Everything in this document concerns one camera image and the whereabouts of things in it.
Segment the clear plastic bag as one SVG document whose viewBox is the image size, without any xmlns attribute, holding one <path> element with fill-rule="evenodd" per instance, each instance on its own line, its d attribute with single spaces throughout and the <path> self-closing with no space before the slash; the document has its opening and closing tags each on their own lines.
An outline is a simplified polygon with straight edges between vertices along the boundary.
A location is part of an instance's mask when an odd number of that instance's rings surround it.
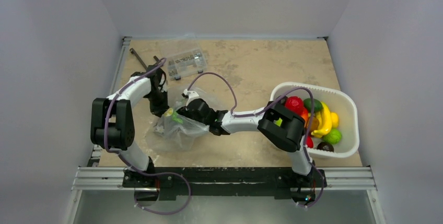
<svg viewBox="0 0 443 224">
<path fill-rule="evenodd" d="M 194 141 L 209 134 L 209 127 L 182 116 L 178 110 L 187 99 L 182 96 L 187 85 L 168 89 L 169 108 L 159 118 L 152 120 L 145 133 L 147 146 L 156 152 L 185 152 L 191 150 Z"/>
</svg>

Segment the red fake fruit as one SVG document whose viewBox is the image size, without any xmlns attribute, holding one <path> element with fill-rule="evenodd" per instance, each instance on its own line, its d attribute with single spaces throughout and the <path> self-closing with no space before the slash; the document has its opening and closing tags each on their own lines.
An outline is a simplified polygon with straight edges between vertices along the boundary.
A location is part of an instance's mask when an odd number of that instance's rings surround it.
<svg viewBox="0 0 443 224">
<path fill-rule="evenodd" d="M 305 109 L 303 100 L 298 96 L 288 97 L 285 102 L 285 107 L 298 115 L 302 115 Z"/>
</svg>

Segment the orange fake fruit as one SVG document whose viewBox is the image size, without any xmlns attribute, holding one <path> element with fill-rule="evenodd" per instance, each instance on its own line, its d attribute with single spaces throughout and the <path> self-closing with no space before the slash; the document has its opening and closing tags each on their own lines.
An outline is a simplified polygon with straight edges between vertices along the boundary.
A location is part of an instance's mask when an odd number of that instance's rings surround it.
<svg viewBox="0 0 443 224">
<path fill-rule="evenodd" d="M 301 117 L 303 118 L 303 120 L 305 121 L 304 126 L 307 127 L 308 123 L 309 123 L 309 112 L 306 108 L 303 108 L 302 113 L 301 113 Z"/>
</svg>

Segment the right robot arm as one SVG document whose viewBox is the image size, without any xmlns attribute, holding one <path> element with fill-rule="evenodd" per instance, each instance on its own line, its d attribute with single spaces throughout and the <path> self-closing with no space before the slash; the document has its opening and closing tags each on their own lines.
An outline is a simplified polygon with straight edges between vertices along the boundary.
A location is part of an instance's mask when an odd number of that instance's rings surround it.
<svg viewBox="0 0 443 224">
<path fill-rule="evenodd" d="M 305 186 L 314 178 L 314 164 L 306 145 L 306 121 L 278 101 L 236 114 L 228 110 L 216 111 L 203 99 L 194 99 L 178 109 L 178 114 L 208 126 L 209 132 L 216 136 L 260 132 L 275 147 L 287 152 L 298 185 Z"/>
</svg>

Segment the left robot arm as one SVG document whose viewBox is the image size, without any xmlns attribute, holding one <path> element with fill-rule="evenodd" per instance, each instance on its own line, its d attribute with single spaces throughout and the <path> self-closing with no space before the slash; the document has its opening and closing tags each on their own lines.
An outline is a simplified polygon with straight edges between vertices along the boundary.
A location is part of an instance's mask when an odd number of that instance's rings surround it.
<svg viewBox="0 0 443 224">
<path fill-rule="evenodd" d="M 147 72 L 134 73 L 118 91 L 106 98 L 96 98 L 91 107 L 90 139 L 106 152 L 117 155 L 143 187 L 156 179 L 152 158 L 135 142 L 133 108 L 149 101 L 150 113 L 162 116 L 168 109 L 166 73 L 159 65 L 149 65 Z"/>
</svg>

